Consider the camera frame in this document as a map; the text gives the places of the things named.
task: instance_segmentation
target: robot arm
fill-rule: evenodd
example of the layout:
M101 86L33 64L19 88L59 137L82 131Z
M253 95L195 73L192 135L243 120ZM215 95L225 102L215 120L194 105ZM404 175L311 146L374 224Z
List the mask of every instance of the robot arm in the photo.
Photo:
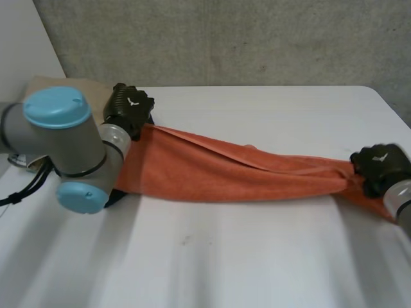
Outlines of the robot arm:
M24 103L0 104L0 153L49 156L61 176L60 204L96 213L109 199L131 140L138 140L153 105L145 92L119 83L97 129L80 91L44 89Z
M403 150L395 144L377 144L350 159L365 179L364 195L383 198L385 208L411 238L411 162Z

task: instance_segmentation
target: red cloth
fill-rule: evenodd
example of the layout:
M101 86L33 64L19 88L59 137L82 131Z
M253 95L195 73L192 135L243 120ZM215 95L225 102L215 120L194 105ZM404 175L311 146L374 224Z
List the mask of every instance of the red cloth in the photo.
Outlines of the red cloth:
M116 189L178 201L263 201L340 194L392 220L363 196L350 162L276 155L171 128L146 125Z

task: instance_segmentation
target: wall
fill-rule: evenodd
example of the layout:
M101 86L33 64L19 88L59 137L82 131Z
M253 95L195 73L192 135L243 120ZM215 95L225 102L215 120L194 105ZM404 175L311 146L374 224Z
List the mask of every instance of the wall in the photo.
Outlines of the wall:
M366 85L411 124L411 1L34 0L66 74L160 85Z

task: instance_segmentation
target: table surface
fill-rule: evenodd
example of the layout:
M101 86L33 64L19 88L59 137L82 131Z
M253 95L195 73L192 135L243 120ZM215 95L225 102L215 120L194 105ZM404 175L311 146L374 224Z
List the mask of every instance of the table surface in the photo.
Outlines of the table surface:
M157 124L274 153L348 159L411 131L366 87L143 88ZM14 167L0 196L30 176ZM0 307L411 307L398 227L330 196L63 209L52 176L0 219Z

